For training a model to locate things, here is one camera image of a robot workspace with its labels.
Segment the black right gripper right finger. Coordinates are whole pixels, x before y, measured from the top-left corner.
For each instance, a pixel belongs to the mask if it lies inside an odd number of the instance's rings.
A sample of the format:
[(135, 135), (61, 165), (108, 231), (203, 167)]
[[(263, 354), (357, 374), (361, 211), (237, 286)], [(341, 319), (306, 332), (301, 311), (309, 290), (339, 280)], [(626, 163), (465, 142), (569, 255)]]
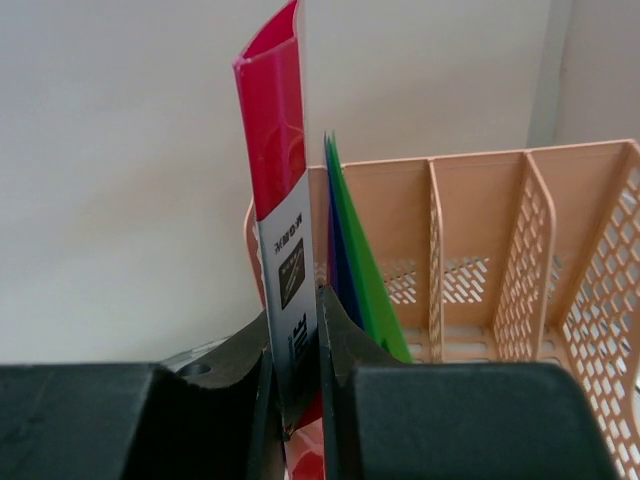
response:
[(330, 479), (613, 479), (577, 382), (547, 363), (406, 364), (317, 293)]

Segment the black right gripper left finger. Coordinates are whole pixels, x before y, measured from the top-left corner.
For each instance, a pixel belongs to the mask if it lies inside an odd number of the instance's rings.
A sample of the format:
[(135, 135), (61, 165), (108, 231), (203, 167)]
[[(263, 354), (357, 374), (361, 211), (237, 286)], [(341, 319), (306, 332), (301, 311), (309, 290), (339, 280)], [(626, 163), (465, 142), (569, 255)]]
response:
[(208, 354), (158, 363), (5, 365), (5, 479), (276, 479), (280, 427), (257, 317)]

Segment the blue clip file folder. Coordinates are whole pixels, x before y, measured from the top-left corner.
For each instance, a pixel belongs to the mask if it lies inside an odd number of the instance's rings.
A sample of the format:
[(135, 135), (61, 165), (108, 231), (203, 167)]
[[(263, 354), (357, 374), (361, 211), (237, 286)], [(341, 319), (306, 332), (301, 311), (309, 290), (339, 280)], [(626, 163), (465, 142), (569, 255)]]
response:
[(335, 181), (330, 171), (330, 145), (329, 136), (324, 135), (324, 155), (328, 175), (328, 273), (330, 285), (335, 291), (341, 305), (348, 317), (361, 330), (364, 323), (357, 302), (356, 290), (350, 272), (347, 250), (345, 247), (343, 232), (340, 225), (339, 211), (336, 203)]

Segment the green clip file folder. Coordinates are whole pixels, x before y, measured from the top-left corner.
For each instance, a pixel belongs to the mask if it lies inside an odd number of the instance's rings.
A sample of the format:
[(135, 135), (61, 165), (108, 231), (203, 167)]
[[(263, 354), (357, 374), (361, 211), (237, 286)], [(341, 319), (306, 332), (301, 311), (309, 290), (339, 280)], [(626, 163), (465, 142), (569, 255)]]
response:
[(364, 323), (363, 331), (395, 359), (409, 363), (411, 356), (406, 341), (342, 173), (335, 137), (328, 136), (330, 171), (335, 181), (340, 225)]

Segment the magenta clip file folder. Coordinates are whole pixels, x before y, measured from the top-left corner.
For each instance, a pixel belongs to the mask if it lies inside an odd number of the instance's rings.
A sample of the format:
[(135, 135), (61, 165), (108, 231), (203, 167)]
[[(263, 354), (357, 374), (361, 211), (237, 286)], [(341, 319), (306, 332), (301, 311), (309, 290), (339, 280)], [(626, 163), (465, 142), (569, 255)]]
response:
[(233, 64), (253, 190), (269, 340), (291, 479), (325, 476), (315, 263), (298, 14), (287, 2)]

